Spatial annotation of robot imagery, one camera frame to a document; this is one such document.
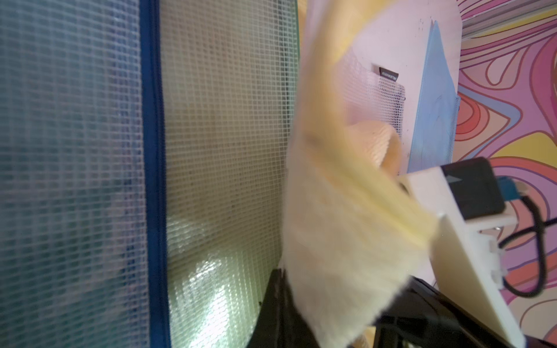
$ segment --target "light blue panel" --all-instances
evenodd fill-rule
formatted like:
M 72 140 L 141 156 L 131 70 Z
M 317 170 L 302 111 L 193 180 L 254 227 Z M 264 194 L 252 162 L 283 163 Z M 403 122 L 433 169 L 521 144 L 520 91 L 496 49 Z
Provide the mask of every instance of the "light blue panel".
M 139 5 L 0 3 L 0 346 L 149 345 Z
M 437 22 L 431 27 L 408 172 L 450 163 L 460 97 L 455 93 Z

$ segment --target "blue fabric edge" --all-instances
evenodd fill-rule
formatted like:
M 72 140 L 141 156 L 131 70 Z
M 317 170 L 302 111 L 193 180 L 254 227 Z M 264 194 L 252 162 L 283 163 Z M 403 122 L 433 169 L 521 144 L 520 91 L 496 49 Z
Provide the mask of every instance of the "blue fabric edge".
M 439 35 L 441 35 L 441 33 L 440 33 L 441 29 L 439 28 L 439 23 L 437 21 L 433 21 L 433 24 L 429 28 L 429 35 L 428 35 L 428 38 L 427 38 L 427 47 L 426 47 L 426 59 L 424 60 L 424 70 L 426 69 L 426 64 L 427 64 L 427 61 L 428 61 L 428 58 L 429 58 L 429 46 L 431 45 L 432 37 L 434 35 L 434 30 L 435 29 L 439 30 Z M 424 85 L 424 76 L 422 76 L 422 82 L 420 83 L 420 91 L 419 91 L 419 97 L 418 97 L 418 108 L 416 110 L 416 113 L 419 111 L 420 102 L 422 101 L 423 85 Z M 456 115 L 456 117 L 453 118 L 453 124 L 451 126 L 451 128 L 453 128 L 455 130 L 453 132 L 454 134 L 451 137 L 453 147 L 454 147 L 455 138 L 456 138 L 457 117 L 458 117 L 458 111 L 460 109 L 460 99 L 461 99 L 458 96 L 458 91 L 455 92 L 455 95 L 456 95 L 456 99 L 455 99 L 455 115 Z M 407 173 L 413 173 L 414 171 L 423 170 L 423 169 L 418 169 L 418 170 L 412 170 L 411 171 L 412 154 L 413 154 L 412 153 L 412 148 L 413 148 L 414 142 L 415 142 L 415 139 L 414 139 L 415 134 L 416 134 L 416 127 L 414 126 L 414 132 L 412 132 L 412 143 L 410 144 L 410 154 L 408 155 L 408 168 L 406 170 Z M 448 164 L 448 163 L 452 162 L 452 155 L 453 155 L 453 152 L 454 152 L 453 147 L 451 148 L 451 151 L 450 151 L 451 159 L 445 164 Z
M 170 348 L 166 163 L 159 0 L 139 1 L 150 346 Z

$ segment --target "black cable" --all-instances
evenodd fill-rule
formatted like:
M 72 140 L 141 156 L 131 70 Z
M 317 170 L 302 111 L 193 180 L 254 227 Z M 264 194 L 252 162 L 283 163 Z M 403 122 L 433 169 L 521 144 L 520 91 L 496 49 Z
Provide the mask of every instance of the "black cable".
M 557 218 L 553 218 L 551 220 L 547 220 L 546 222 L 544 222 L 544 226 L 545 227 L 549 227 L 551 225 L 555 225 L 557 223 Z M 527 235 L 530 232 L 533 232 L 536 230 L 535 226 L 531 226 L 525 229 L 522 229 L 518 232 L 515 232 L 507 237 L 505 237 L 501 242 L 499 242 L 499 249 L 503 249 L 504 247 L 507 246 L 507 244 L 509 244 L 510 242 L 514 241 L 515 239 L 518 239 L 522 236 Z
M 557 218 L 548 220 L 544 222 L 541 219 L 540 209 L 538 206 L 530 199 L 528 196 L 524 196 L 521 198 L 524 205 L 528 208 L 530 213 L 532 213 L 532 218 L 534 219 L 534 226 L 523 229 L 516 233 L 511 234 L 510 236 L 506 237 L 499 243 L 499 248 L 503 249 L 507 244 L 514 241 L 516 238 L 522 237 L 530 232 L 536 233 L 536 246 L 538 248 L 538 283 L 536 287 L 530 291 L 522 292 L 520 290 L 515 289 L 512 285 L 507 282 L 507 279 L 503 278 L 503 284 L 505 287 L 516 296 L 520 297 L 536 297 L 545 288 L 545 284 L 548 280 L 548 268 L 547 268 L 547 260 L 545 256 L 545 247 L 544 247 L 544 234 L 545 234 L 545 227 L 550 226 L 552 224 L 557 223 Z

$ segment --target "clear plastic mesh panel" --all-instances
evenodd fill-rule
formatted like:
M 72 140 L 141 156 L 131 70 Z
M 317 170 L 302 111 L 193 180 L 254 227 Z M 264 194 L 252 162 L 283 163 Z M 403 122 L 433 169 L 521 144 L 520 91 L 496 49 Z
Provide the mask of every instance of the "clear plastic mesh panel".
M 348 124 L 380 120 L 402 134 L 404 86 L 381 77 L 360 64 L 352 49 L 337 63 L 340 91 L 348 113 Z
M 0 4 L 0 346 L 149 345 L 135 0 Z
M 295 0 L 162 0 L 172 345 L 244 347 L 280 258 Z

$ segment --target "wall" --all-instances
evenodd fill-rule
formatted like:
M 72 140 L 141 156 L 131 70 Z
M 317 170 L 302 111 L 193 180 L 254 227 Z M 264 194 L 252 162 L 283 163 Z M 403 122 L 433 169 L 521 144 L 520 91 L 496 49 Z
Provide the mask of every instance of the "wall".
M 462 18 L 472 13 L 459 2 Z M 483 6 L 501 1 L 476 1 Z M 453 159 L 484 156 L 497 175 L 526 183 L 545 219 L 557 215 L 557 9 L 498 28 L 462 43 L 458 92 L 462 97 Z M 518 226 L 499 239 L 532 225 L 530 213 L 513 204 Z M 557 226 L 546 233 L 549 278 L 534 299 L 502 293 L 528 335 L 557 344 Z M 521 290 L 538 276 L 533 236 L 507 248 L 507 279 Z
M 462 19 L 472 18 L 513 0 L 457 0 Z

